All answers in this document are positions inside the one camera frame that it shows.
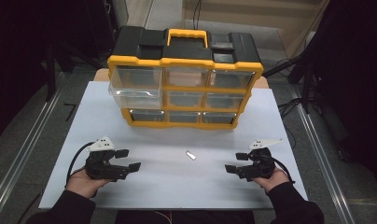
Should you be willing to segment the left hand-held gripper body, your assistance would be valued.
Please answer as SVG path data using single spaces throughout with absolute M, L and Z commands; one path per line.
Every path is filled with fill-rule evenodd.
M 130 172 L 127 166 L 110 163 L 110 159 L 116 158 L 116 150 L 107 136 L 90 143 L 85 149 L 89 152 L 89 157 L 86 159 L 84 168 L 91 179 L 109 179 L 116 182 L 119 179 L 125 179 Z

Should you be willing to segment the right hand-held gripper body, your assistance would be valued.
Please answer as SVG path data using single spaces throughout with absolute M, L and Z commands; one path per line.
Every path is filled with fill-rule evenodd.
M 251 165 L 236 168 L 236 174 L 240 178 L 251 181 L 253 178 L 269 178 L 275 169 L 276 159 L 269 150 L 270 146 L 282 143 L 282 139 L 260 139 L 255 140 L 248 148 L 248 160 L 252 161 Z

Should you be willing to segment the large clear plastic drawer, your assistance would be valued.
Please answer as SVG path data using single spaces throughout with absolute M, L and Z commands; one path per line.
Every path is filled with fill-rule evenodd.
M 159 67 L 116 66 L 108 92 L 120 108 L 160 109 L 162 69 Z

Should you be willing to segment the person's right hand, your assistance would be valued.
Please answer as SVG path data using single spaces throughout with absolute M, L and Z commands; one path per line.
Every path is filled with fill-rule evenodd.
M 263 188 L 266 193 L 268 193 L 273 188 L 283 183 L 287 183 L 289 179 L 282 169 L 275 168 L 269 178 L 257 177 L 253 178 L 253 181 Z

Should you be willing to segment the person's left hand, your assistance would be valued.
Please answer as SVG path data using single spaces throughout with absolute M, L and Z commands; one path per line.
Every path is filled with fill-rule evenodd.
M 109 179 L 91 179 L 85 170 L 74 172 L 66 184 L 65 189 L 90 199 L 96 191 L 110 182 Z

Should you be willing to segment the person's dark torso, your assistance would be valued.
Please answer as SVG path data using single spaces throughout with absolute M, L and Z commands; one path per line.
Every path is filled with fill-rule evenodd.
M 119 210 L 115 224 L 256 224 L 250 211 Z

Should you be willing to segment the set of small clear drawers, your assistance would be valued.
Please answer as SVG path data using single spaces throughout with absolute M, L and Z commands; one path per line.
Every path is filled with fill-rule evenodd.
M 161 105 L 132 107 L 123 115 L 133 126 L 233 129 L 257 80 L 258 74 L 249 71 L 168 69 L 162 77 Z

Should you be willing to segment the black metal stand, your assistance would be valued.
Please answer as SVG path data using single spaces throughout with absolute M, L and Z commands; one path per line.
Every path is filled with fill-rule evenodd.
M 315 32 L 313 38 L 309 44 L 304 48 L 303 52 L 293 59 L 288 60 L 285 63 L 275 66 L 274 68 L 266 71 L 263 76 L 271 77 L 276 73 L 279 73 L 288 67 L 292 66 L 293 70 L 287 78 L 289 84 L 298 84 L 299 81 L 303 78 L 303 90 L 300 98 L 300 103 L 304 108 L 306 113 L 309 113 L 308 103 L 309 103 L 309 93 L 311 86 L 311 78 L 313 75 L 313 62 L 314 62 L 314 52 L 317 46 L 318 41 L 321 39 L 321 36 L 325 32 L 327 23 L 324 20 L 319 22 L 317 31 Z

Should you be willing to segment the yellow and black organizer box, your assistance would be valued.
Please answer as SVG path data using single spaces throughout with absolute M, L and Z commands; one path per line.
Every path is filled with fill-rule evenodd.
M 208 70 L 264 71 L 252 35 L 212 34 L 204 30 L 148 30 L 123 26 L 107 60 L 111 78 L 116 66 L 159 67 L 188 73 Z

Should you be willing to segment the metal floor rail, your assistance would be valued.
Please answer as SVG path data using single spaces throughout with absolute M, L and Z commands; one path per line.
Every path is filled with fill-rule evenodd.
M 56 90 L 47 101 L 43 99 L 45 94 L 45 90 L 40 90 L 32 97 L 0 136 L 0 213 L 58 102 L 61 90 Z
M 314 155 L 320 167 L 321 173 L 326 181 L 328 192 L 330 194 L 331 200 L 333 201 L 334 207 L 336 208 L 341 223 L 356 224 L 349 204 L 342 192 L 339 181 L 328 161 L 328 157 L 318 137 L 310 115 L 306 113 L 302 105 L 298 106 L 298 111 L 300 114 L 301 122 L 304 126 L 305 131 L 307 132 L 309 141 L 314 151 Z

